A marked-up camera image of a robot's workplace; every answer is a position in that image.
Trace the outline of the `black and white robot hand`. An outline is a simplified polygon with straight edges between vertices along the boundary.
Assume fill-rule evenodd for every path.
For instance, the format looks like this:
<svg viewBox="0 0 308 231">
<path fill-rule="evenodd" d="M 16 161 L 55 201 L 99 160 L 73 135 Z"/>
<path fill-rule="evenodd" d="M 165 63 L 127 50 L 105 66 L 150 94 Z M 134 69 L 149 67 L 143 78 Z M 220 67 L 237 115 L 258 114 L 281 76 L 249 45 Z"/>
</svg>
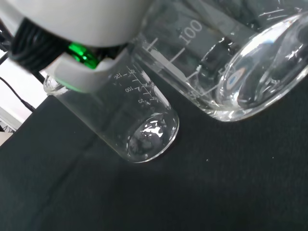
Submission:
<svg viewBox="0 0 308 231">
<path fill-rule="evenodd" d="M 24 19 L 57 38 L 108 51 L 95 68 L 62 54 L 45 71 L 75 91 L 90 93 L 106 84 L 128 57 L 126 45 L 141 30 L 150 0 L 3 0 L 0 18 L 16 34 Z"/>
</svg>

